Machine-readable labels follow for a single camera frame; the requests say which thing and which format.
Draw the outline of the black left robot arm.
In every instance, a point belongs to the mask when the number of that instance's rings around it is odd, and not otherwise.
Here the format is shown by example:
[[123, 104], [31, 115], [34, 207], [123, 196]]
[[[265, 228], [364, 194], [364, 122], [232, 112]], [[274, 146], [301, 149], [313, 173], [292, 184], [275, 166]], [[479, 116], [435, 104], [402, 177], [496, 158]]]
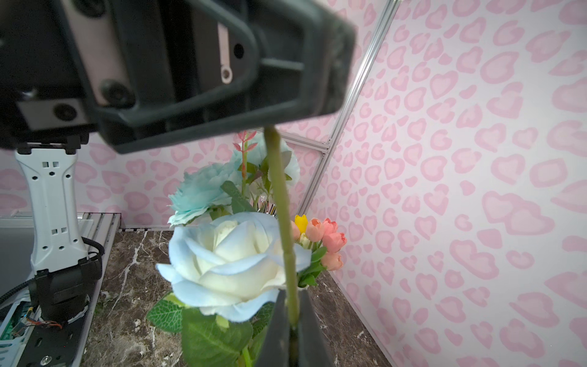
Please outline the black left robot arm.
[[119, 154], [338, 111], [354, 27], [314, 1], [4, 1], [1, 147], [31, 194], [32, 301], [65, 324], [101, 278], [74, 198], [77, 151]]

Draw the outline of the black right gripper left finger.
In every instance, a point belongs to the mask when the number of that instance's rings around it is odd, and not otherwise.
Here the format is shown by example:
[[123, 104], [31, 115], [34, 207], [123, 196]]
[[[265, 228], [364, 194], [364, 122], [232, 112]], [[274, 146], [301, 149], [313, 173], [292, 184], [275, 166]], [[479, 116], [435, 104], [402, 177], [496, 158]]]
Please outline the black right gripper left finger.
[[255, 367], [290, 365], [290, 322], [286, 301], [286, 291], [280, 291]]

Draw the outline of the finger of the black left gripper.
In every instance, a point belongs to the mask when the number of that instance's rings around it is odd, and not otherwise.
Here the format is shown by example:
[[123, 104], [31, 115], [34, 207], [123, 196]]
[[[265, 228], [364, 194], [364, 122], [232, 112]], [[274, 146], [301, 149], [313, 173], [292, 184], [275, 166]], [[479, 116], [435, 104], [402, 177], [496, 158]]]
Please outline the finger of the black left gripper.
[[53, 1], [93, 130], [120, 154], [324, 116], [354, 27], [315, 1]]

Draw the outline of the salmon pink rose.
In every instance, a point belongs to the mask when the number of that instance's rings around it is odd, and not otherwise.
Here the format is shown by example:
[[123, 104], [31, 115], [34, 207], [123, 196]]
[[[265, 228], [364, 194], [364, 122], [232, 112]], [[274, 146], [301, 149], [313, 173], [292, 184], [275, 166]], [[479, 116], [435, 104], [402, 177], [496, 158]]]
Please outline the salmon pink rose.
[[289, 217], [289, 196], [284, 173], [284, 163], [281, 158], [281, 136], [274, 125], [264, 128], [264, 140], [268, 152], [269, 176], [274, 189], [274, 199], [277, 205], [277, 218], [283, 249], [284, 270], [286, 275], [286, 304], [290, 326], [297, 329], [300, 306], [297, 295], [297, 270], [294, 241], [291, 233]]

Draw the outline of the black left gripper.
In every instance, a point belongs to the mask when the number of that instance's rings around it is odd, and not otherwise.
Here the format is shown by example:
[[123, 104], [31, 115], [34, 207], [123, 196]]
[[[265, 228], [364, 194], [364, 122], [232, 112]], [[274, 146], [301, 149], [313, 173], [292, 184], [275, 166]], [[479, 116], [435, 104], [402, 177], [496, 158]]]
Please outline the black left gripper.
[[90, 70], [74, 47], [59, 1], [1, 4], [1, 147], [58, 144], [91, 133], [114, 149], [154, 149], [190, 142], [193, 117], [180, 113], [169, 35], [184, 26], [185, 1], [115, 1], [114, 46], [129, 84], [107, 76], [117, 98], [100, 106]]

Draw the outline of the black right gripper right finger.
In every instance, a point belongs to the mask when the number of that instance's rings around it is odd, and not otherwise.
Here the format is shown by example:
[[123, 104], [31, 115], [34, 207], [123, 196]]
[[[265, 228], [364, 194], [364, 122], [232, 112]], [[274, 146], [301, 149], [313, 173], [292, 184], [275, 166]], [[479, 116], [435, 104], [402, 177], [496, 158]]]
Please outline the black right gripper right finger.
[[297, 365], [301, 367], [332, 367], [334, 366], [333, 360], [313, 309], [310, 294], [307, 290], [299, 291], [298, 294], [300, 318], [297, 327]]

